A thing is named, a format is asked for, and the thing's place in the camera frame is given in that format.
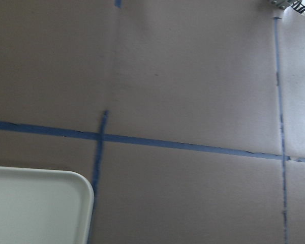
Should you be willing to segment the white bear tray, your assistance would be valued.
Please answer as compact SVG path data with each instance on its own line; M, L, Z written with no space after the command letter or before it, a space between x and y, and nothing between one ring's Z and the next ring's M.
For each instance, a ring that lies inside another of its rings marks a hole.
M0 166L0 243L87 243L93 201L76 172Z

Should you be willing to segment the aluminium frame post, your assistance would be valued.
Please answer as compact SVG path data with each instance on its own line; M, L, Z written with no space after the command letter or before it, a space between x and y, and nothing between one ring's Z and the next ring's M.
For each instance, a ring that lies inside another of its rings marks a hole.
M280 10L286 10L287 8L292 7L295 0L267 0L267 2Z

